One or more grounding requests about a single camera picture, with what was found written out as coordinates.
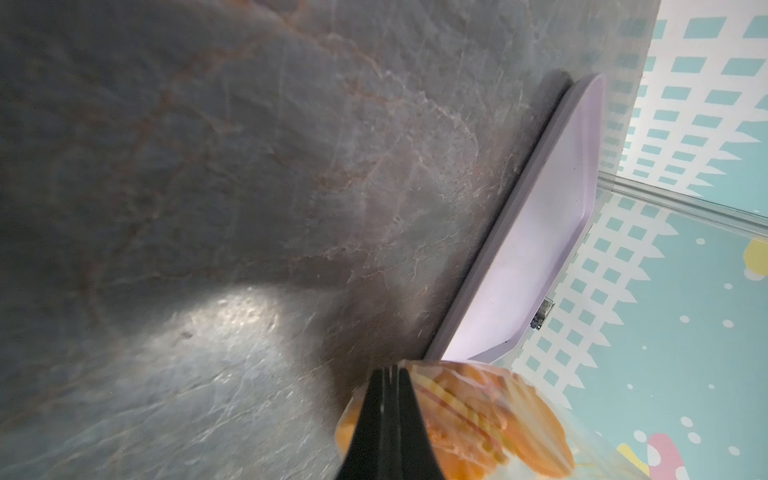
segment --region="orange food in bag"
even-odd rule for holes
[[[573,472],[574,457],[558,418],[519,375],[479,363],[403,360],[399,365],[411,375],[447,480],[482,480],[513,455],[549,478]],[[336,427],[342,455],[352,442],[365,394],[365,386],[354,392]]]

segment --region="wall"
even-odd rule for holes
[[[334,478],[657,2],[0,3],[0,478]]]
[[[511,367],[653,480],[768,477],[766,247],[612,195]]]
[[[767,215],[766,58],[768,2],[662,2],[618,174]]]

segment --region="teal square pattern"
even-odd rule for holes
[[[698,137],[696,135],[684,135],[683,140],[680,141],[682,144],[696,145],[697,147],[703,147],[706,142],[706,138]]]
[[[575,303],[573,303],[573,302],[571,302],[571,301],[570,301],[569,299],[567,299],[567,298],[564,298],[564,299],[563,299],[563,300],[560,302],[560,309],[561,309],[561,310],[565,310],[565,311],[566,311],[566,312],[568,312],[568,313],[570,313],[570,312],[573,312],[573,310],[574,310],[574,307],[575,307],[575,306],[576,306],[576,304],[575,304]]]
[[[711,117],[710,115],[697,115],[694,121],[691,122],[697,127],[717,128],[720,122],[723,121],[722,117]]]
[[[562,330],[562,328],[563,328],[563,322],[561,322],[560,320],[554,317],[552,317],[549,320],[549,329],[552,330],[553,332],[560,333],[560,330]]]
[[[624,129],[624,124],[620,121],[609,120],[605,122],[605,125],[608,127],[608,130],[622,131]]]
[[[654,207],[653,205],[646,205],[645,207],[643,207],[643,210],[640,210],[640,215],[648,218],[656,218],[658,213],[659,213],[658,207]]]
[[[631,260],[632,255],[634,255],[634,252],[632,250],[629,250],[628,248],[622,247],[616,252],[616,258],[619,260],[623,260],[624,262],[628,262]]]
[[[557,383],[559,379],[560,376],[551,370],[547,370],[547,372],[544,374],[544,380],[546,380],[547,383],[552,386],[554,386],[554,384]]]
[[[661,92],[661,97],[669,100],[687,100],[688,95],[690,95],[688,87],[664,87],[664,91]]]
[[[558,354],[554,356],[554,359],[557,360],[561,365],[566,366],[568,361],[571,359],[571,356],[560,350]]]
[[[616,56],[616,66],[621,68],[637,68],[640,64],[640,55],[635,53],[621,53]]]
[[[685,173],[685,169],[682,167],[675,167],[674,165],[667,165],[666,168],[664,168],[665,171],[668,171],[672,174],[679,174],[682,175]]]
[[[705,102],[708,104],[733,105],[741,96],[740,91],[712,90]]]
[[[581,343],[581,341],[584,339],[584,336],[581,335],[579,332],[574,332],[573,330],[568,334],[568,336],[565,337],[565,339],[568,342],[573,343],[574,345],[578,345]]]
[[[609,230],[613,230],[614,232],[618,232],[621,226],[624,225],[624,222],[615,218],[611,217],[608,222],[605,224],[605,227]]]
[[[540,338],[540,339],[539,339],[539,341],[538,341],[538,343],[536,343],[536,346],[537,346],[537,347],[538,347],[540,350],[542,350],[542,351],[544,351],[544,352],[548,352],[548,351],[549,351],[549,348],[552,346],[552,342],[550,342],[550,341],[549,341],[549,340],[547,340],[546,338]]]
[[[744,38],[768,38],[768,15],[753,18],[744,32]]]
[[[579,293],[583,293],[585,288],[587,288],[587,284],[582,282],[578,278],[575,279],[573,282],[571,282],[571,290],[574,290]]]
[[[675,73],[699,73],[704,68],[705,57],[676,57],[672,64]]]
[[[605,300],[608,300],[608,294],[603,290],[595,290],[589,298],[602,305]]]
[[[628,18],[619,24],[619,35],[622,37],[643,38],[647,23],[645,18]]]
[[[581,268],[583,268],[588,272],[594,273],[594,271],[598,269],[598,263],[592,260],[591,258],[587,258],[584,261],[584,264],[581,265]]]
[[[661,147],[655,147],[654,145],[643,145],[643,148],[641,148],[641,150],[647,154],[658,155],[661,153]]]
[[[682,161],[693,161],[693,159],[696,158],[696,155],[688,154],[684,151],[676,151],[675,153],[672,154],[672,158],[676,158]]]
[[[654,120],[675,121],[677,120],[677,116],[679,114],[680,114],[679,111],[656,110],[656,113],[654,114]]]
[[[598,238],[598,241],[594,243],[594,248],[596,250],[600,250],[601,252],[607,252],[608,247],[611,246],[611,242],[608,240],[605,240],[604,238]]]
[[[630,81],[614,80],[611,82],[611,90],[622,94],[632,93],[633,84]]]
[[[765,62],[765,58],[731,58],[723,68],[723,75],[754,77]]]
[[[608,105],[608,110],[615,114],[625,114],[629,110],[629,105],[614,102]]]
[[[725,25],[725,17],[692,18],[683,38],[717,38]]]
[[[617,281],[619,281],[620,276],[621,276],[621,273],[617,272],[612,268],[609,268],[608,270],[605,270],[605,274],[603,275],[603,278],[605,278],[611,283],[616,283]]]
[[[666,130],[659,130],[657,128],[648,129],[648,137],[658,138],[660,140],[666,140],[670,136],[670,132]]]
[[[587,325],[591,325],[592,322],[594,322],[594,313],[590,312],[589,310],[583,310],[581,313],[579,313],[578,319]]]
[[[635,240],[643,240],[643,237],[645,237],[645,233],[648,230],[645,230],[643,227],[638,227],[637,225],[633,225],[631,229],[629,229],[629,233],[627,235],[630,238],[634,238]]]
[[[538,367],[541,366],[541,362],[539,362],[535,357],[531,356],[528,357],[528,360],[525,362],[525,365],[533,370],[534,372],[538,370]]]
[[[667,28],[667,21],[666,20],[656,20],[656,25],[654,25],[654,34],[652,39],[658,40],[662,37],[664,37],[664,29]]]
[[[622,198],[619,200],[619,208],[623,208],[625,210],[632,210],[632,207],[634,207],[634,200],[630,198]]]

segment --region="white grid pattern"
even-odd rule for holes
[[[566,408],[571,408],[571,404],[565,397],[565,387],[570,385],[584,388],[584,384],[576,373],[576,368],[580,365],[599,367],[589,354],[589,347],[593,344],[610,346],[605,335],[600,331],[602,326],[605,323],[623,325],[619,316],[614,312],[614,307],[619,302],[635,302],[634,297],[627,290],[627,284],[630,280],[649,280],[648,275],[640,268],[640,262],[646,257],[663,257],[661,252],[654,247],[654,239],[657,235],[677,235],[677,232],[666,221],[670,214],[668,210],[659,210],[656,216],[651,218],[641,213],[647,206],[643,202],[636,201],[627,210],[619,205],[622,199],[624,197],[614,194],[604,205],[599,218],[590,229],[586,241],[579,247],[574,262],[566,269],[563,281],[555,289],[553,299],[555,308],[550,319],[523,345],[520,355],[511,364],[511,369],[521,373],[551,400]],[[628,201],[629,199],[626,199],[622,204],[625,205]],[[623,221],[618,231],[608,228],[608,222],[611,221],[611,218]],[[635,226],[646,230],[641,240],[628,236],[630,229]],[[600,239],[611,243],[604,252],[596,248],[595,245]],[[634,252],[629,261],[616,257],[617,252],[622,247]],[[583,268],[587,259],[598,263],[598,267],[593,273]],[[604,278],[604,274],[609,268],[620,274],[616,283]],[[581,280],[586,283],[582,293],[571,288],[574,280]],[[607,299],[602,304],[591,298],[595,290],[607,294]],[[564,300],[574,304],[571,312],[566,312],[561,308]],[[584,310],[595,315],[591,325],[578,318]],[[553,319],[563,324],[559,332],[555,332],[551,328]],[[571,332],[583,336],[578,345],[568,340]],[[538,347],[538,342],[542,338],[551,342],[551,346],[546,352]],[[560,351],[570,356],[565,365],[555,358]],[[538,368],[532,369],[528,365],[531,357],[541,363]],[[554,385],[548,381],[548,376],[554,378],[553,374],[558,377]]]
[[[620,162],[619,175],[638,180],[656,187],[667,188],[678,193],[700,196],[689,187],[708,186],[698,174],[722,174],[708,165],[710,159],[739,160],[738,157],[721,151],[725,142],[754,142],[749,135],[736,132],[743,121],[768,121],[768,111],[755,108],[764,95],[768,94],[768,61],[754,77],[723,75],[723,67],[731,58],[768,58],[768,39],[743,38],[744,32],[756,15],[768,15],[768,2],[755,0],[705,0],[703,2],[662,2],[659,19],[666,20],[664,35],[650,44],[648,57],[655,57],[652,71],[643,73],[641,85],[647,86],[644,97],[638,97],[635,108],[640,116],[632,118],[630,126],[634,134],[627,136],[631,143],[622,152],[626,160]],[[692,18],[727,17],[717,38],[683,38]],[[672,72],[676,57],[705,57],[703,69],[698,74]],[[691,88],[685,101],[662,98],[667,86]],[[741,93],[732,106],[705,102],[712,90],[738,91]],[[656,110],[678,111],[676,121],[654,120]],[[717,128],[693,125],[698,115],[723,118]],[[648,130],[655,128],[669,131],[666,140],[648,137]],[[704,146],[682,144],[684,135],[707,138]],[[642,151],[644,145],[661,147],[660,154]],[[672,158],[675,151],[695,154],[693,161]],[[653,167],[639,165],[638,159],[654,161]],[[665,171],[669,165],[684,168],[682,174]],[[634,174],[634,171],[648,173],[648,177]],[[676,180],[669,185],[660,178]]]

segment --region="stone countertop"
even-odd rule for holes
[[[656,11],[5,2],[0,477],[332,478],[594,71],[616,171]]]

